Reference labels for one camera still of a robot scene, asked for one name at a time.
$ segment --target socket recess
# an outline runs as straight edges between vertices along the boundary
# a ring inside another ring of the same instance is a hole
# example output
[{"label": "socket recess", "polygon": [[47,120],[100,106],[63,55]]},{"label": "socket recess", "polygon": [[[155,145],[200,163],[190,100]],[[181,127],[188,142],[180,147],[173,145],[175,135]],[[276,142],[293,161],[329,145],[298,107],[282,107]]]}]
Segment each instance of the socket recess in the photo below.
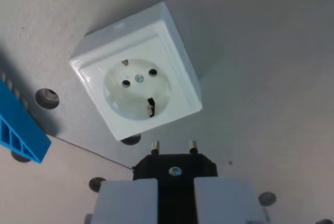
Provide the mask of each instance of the socket recess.
[{"label": "socket recess", "polygon": [[199,80],[163,2],[85,36],[70,65],[116,140],[202,109]]}]

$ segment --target metal pin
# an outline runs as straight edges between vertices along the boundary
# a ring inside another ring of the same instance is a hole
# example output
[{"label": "metal pin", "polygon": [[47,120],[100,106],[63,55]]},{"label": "metal pin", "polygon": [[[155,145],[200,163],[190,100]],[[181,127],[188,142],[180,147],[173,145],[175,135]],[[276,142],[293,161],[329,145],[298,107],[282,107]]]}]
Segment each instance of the metal pin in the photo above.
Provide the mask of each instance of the metal pin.
[{"label": "metal pin", "polygon": [[128,66],[129,65],[129,61],[128,60],[124,60],[124,61],[122,61],[122,64],[125,65],[125,66]]},{"label": "metal pin", "polygon": [[158,155],[160,151],[160,142],[158,140],[152,142],[152,150],[151,154],[152,155]]},{"label": "metal pin", "polygon": [[189,141],[189,152],[191,154],[198,154],[197,143],[195,140]]},{"label": "metal pin", "polygon": [[149,116],[153,116],[153,106],[152,105],[147,105],[147,111]]}]

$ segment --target white surface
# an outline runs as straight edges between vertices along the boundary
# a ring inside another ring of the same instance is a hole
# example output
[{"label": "white surface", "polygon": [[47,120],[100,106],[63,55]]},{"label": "white surface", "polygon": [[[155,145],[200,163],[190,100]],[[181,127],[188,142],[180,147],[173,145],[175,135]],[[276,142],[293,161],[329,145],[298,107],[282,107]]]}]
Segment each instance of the white surface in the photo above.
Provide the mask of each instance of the white surface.
[{"label": "white surface", "polygon": [[257,195],[245,181],[195,178],[194,187],[199,224],[267,223]]},{"label": "white surface", "polygon": [[[99,116],[68,65],[69,56],[88,32],[159,1],[0,0],[0,65],[12,71],[7,73],[15,86],[23,81],[17,87],[37,119],[59,138],[129,167],[150,152],[154,140],[160,141],[160,153],[168,154],[188,152],[194,139],[217,163],[220,176],[251,181],[257,194],[277,194],[277,203],[268,208],[272,223],[334,219],[332,0],[164,0],[200,79],[203,110],[126,146],[115,141]],[[34,104],[41,88],[57,92],[56,109]],[[33,174],[20,176],[9,160],[0,166],[3,176],[28,180]],[[65,166],[57,164],[45,170]],[[66,175],[66,169],[57,174]],[[11,185],[8,191],[17,189]],[[16,196],[6,215],[17,213]],[[28,206],[32,197],[22,204]],[[35,198],[46,202],[43,195]],[[38,218],[33,214],[16,218]]]},{"label": "white surface", "polygon": [[0,146],[0,222],[24,224],[84,224],[98,194],[88,182],[132,180],[130,169],[50,137],[43,162],[20,163]]},{"label": "white surface", "polygon": [[158,180],[109,181],[99,192],[91,224],[157,224]]},{"label": "white surface", "polygon": [[[165,3],[86,36],[70,64],[117,140],[202,109],[199,81]],[[148,75],[152,68],[156,77]],[[136,75],[145,80],[138,83]],[[154,117],[149,98],[156,102]]]}]

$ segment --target white wall socket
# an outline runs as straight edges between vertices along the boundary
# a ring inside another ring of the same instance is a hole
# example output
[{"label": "white wall socket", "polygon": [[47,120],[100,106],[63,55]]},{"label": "white wall socket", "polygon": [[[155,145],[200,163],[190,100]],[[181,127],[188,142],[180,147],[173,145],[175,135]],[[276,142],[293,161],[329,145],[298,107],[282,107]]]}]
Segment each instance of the white wall socket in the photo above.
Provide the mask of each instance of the white wall socket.
[{"label": "white wall socket", "polygon": [[165,3],[85,36],[70,65],[117,140],[202,109],[198,78]]}]

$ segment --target round hole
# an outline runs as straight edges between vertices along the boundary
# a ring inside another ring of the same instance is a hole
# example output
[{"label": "round hole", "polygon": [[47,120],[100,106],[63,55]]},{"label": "round hole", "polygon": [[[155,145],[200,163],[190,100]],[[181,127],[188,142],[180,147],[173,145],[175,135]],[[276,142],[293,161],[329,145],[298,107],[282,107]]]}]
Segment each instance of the round hole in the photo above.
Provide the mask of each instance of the round hole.
[{"label": "round hole", "polygon": [[324,219],[324,220],[318,221],[316,224],[333,224],[333,221],[329,219]]},{"label": "round hole", "polygon": [[268,207],[276,202],[276,194],[273,192],[264,192],[258,197],[261,206]]},{"label": "round hole", "polygon": [[154,76],[156,76],[156,75],[158,74],[158,72],[157,72],[157,70],[155,70],[155,69],[151,69],[151,70],[148,72],[148,74],[149,74],[150,76],[154,77]]},{"label": "round hole", "polygon": [[38,105],[45,109],[55,109],[59,105],[59,96],[49,88],[42,88],[35,94]]},{"label": "round hole", "polygon": [[101,188],[101,184],[105,182],[106,179],[102,177],[95,177],[89,181],[89,188],[92,189],[94,192],[99,192]]},{"label": "round hole", "polygon": [[141,140],[141,134],[135,134],[133,136],[130,136],[128,138],[122,139],[121,142],[124,143],[125,145],[135,145]]},{"label": "round hole", "polygon": [[123,80],[122,81],[122,86],[123,87],[129,87],[130,85],[131,85],[130,81],[128,81],[128,80]]},{"label": "round hole", "polygon": [[[148,71],[151,69],[159,70],[159,75],[149,77]],[[144,82],[136,80],[138,74],[143,77],[146,74]],[[128,81],[131,88],[124,88],[129,84],[124,84],[124,81]],[[168,76],[154,62],[133,59],[128,66],[118,63],[110,68],[104,78],[103,95],[110,108],[119,116],[141,121],[151,117],[148,99],[154,100],[154,116],[158,116],[170,102],[172,89]]]},{"label": "round hole", "polygon": [[27,163],[27,162],[30,161],[30,159],[28,159],[28,158],[26,158],[26,157],[23,157],[23,156],[21,156],[21,155],[15,153],[15,152],[13,152],[13,151],[11,151],[11,156],[12,156],[15,160],[17,160],[18,162]]}]

